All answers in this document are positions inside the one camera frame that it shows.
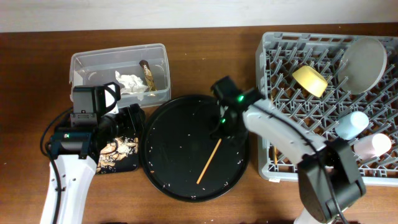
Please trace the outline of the grey dishwasher rack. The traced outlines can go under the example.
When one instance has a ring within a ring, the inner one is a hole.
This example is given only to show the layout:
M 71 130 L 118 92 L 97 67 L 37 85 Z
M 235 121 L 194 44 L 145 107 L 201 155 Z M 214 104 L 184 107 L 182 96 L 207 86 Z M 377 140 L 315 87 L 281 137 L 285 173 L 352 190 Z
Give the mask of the grey dishwasher rack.
M 397 185 L 397 38 L 381 36 L 387 52 L 385 72 L 371 90 L 353 95 L 344 91 L 338 74 L 345 50 L 356 35 L 266 32 L 256 50 L 256 85 L 286 116 L 328 140 L 336 139 L 339 118 L 362 111 L 369 118 L 363 136 L 383 133 L 392 147 L 378 157 L 357 159 L 366 185 Z M 311 95 L 293 78 L 303 65 L 318 71 L 328 82 L 321 97 Z

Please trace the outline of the yellow bowl with food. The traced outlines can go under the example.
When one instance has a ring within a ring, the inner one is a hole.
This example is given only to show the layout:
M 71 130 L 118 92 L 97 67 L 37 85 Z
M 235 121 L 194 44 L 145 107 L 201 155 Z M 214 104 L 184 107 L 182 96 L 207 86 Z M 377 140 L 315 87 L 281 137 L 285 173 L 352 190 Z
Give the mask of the yellow bowl with food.
M 328 86 L 328 82 L 314 68 L 305 65 L 294 71 L 294 79 L 309 93 L 320 98 Z

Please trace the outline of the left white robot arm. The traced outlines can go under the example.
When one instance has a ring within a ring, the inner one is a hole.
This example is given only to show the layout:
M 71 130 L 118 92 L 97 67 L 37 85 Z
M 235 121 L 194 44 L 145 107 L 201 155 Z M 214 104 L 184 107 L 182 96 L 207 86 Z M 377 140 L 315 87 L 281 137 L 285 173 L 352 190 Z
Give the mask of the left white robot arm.
M 86 197 L 96 174 L 131 172 L 139 167 L 139 135 L 145 112 L 137 104 L 117 113 L 91 114 L 95 123 L 74 126 L 71 108 L 50 125 L 54 133 L 40 142 L 50 164 L 41 223 L 81 223 Z

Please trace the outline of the white tissue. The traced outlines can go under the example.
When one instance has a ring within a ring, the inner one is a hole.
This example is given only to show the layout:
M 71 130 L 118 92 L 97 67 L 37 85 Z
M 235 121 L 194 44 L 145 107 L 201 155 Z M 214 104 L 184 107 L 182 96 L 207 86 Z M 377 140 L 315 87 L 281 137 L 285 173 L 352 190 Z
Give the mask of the white tissue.
M 137 99 L 140 101 L 144 99 L 141 93 L 145 92 L 148 86 L 144 84 L 141 78 L 136 75 L 121 75 L 118 71 L 115 71 L 115 78 L 123 86 L 120 90 L 122 95 L 139 94 Z

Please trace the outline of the pink cup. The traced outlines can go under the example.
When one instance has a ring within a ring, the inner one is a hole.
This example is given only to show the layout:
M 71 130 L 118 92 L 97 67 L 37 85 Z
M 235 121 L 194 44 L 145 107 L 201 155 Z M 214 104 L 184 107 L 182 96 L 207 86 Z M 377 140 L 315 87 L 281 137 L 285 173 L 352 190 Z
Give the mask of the pink cup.
M 372 134 L 361 138 L 354 145 L 354 152 L 362 159 L 370 159 L 373 157 L 379 157 L 382 154 L 389 151 L 392 147 L 390 138 L 381 133 Z

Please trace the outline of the white plate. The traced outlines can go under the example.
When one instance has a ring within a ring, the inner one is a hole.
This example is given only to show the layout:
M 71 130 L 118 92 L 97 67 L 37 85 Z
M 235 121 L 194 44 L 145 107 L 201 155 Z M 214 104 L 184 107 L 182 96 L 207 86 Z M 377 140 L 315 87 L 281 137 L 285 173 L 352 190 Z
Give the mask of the white plate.
M 385 47 L 375 38 L 364 37 L 350 45 L 341 59 L 338 81 L 344 91 L 358 95 L 373 88 L 387 64 Z

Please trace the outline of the round black tray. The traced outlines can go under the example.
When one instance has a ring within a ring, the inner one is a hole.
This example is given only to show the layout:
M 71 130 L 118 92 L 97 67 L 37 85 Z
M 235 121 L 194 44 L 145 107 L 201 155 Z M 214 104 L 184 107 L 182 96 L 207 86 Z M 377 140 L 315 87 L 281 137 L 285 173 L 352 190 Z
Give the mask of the round black tray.
M 158 107 L 141 136 L 141 166 L 153 186 L 184 202 L 224 195 L 241 179 L 250 158 L 246 139 L 223 139 L 200 184 L 196 184 L 219 139 L 211 137 L 220 109 L 216 98 L 185 95 Z

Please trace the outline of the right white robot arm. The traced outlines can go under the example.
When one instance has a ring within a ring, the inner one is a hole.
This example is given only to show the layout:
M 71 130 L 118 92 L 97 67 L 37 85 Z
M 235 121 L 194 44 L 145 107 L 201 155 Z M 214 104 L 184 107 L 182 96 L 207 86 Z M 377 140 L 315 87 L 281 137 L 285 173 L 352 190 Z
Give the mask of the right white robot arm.
M 296 223 L 347 222 L 343 211 L 365 195 L 366 187 L 345 140 L 328 141 L 311 133 L 257 89 L 241 91 L 229 76 L 215 82 L 211 92 L 220 107 L 220 121 L 212 136 L 228 139 L 255 133 L 297 168 L 304 210 Z

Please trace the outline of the clear plastic bin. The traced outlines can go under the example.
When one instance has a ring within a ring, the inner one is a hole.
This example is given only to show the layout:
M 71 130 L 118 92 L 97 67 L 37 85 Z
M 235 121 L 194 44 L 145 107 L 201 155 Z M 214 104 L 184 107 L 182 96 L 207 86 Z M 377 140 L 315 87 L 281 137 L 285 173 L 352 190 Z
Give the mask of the clear plastic bin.
M 115 71 L 121 75 L 136 75 L 147 85 L 144 71 L 139 65 L 141 60 L 149 63 L 154 77 L 156 91 L 149 88 L 139 94 L 121 95 L 118 107 L 123 108 L 137 103 L 140 107 L 159 106 L 171 98 L 169 60 L 165 45 L 146 44 L 112 49 L 94 50 L 76 53 L 72 56 L 69 83 L 72 87 L 80 85 L 104 85 L 109 82 L 123 87 L 116 78 Z

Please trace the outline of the light blue cup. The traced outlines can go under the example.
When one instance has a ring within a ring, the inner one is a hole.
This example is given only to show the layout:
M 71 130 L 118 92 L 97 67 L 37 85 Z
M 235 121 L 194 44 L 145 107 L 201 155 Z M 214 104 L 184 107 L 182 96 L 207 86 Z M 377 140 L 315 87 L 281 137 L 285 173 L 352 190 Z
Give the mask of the light blue cup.
M 338 137 L 344 140 L 351 140 L 367 128 L 368 124 L 369 118 L 365 113 L 354 111 L 338 120 L 335 132 Z

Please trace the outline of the wooden chopstick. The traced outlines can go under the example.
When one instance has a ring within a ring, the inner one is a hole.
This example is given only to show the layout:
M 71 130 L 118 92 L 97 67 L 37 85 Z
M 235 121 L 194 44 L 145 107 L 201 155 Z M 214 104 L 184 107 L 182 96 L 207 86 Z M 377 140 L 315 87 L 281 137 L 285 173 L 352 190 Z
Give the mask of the wooden chopstick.
M 204 166 L 204 168 L 203 168 L 203 170 L 202 170 L 200 176 L 198 177 L 198 179 L 197 179 L 197 181 L 196 181 L 196 184 L 200 184 L 200 182 L 201 182 L 203 176 L 205 175 L 205 172 L 207 171 L 208 166 L 210 165 L 210 163 L 211 163 L 211 161 L 212 161 L 214 155 L 216 154 L 216 152 L 217 152 L 217 150 L 218 150 L 218 148 L 219 148 L 221 142 L 222 142 L 222 139 L 220 138 L 220 139 L 218 140 L 218 142 L 216 143 L 216 146 L 214 147 L 212 153 L 210 154 L 210 156 L 209 156 L 209 158 L 208 158 L 208 160 L 207 160 L 207 162 L 206 162 L 206 164 L 205 164 L 205 166 Z
M 271 103 L 274 103 L 274 98 L 273 98 L 272 95 L 271 95 Z M 277 147 L 276 147 L 276 146 L 274 146 L 273 148 L 274 148 L 274 149 L 273 149 L 274 164 L 277 165 L 277 163 L 278 163 L 278 158 L 277 158 L 278 150 L 277 150 Z

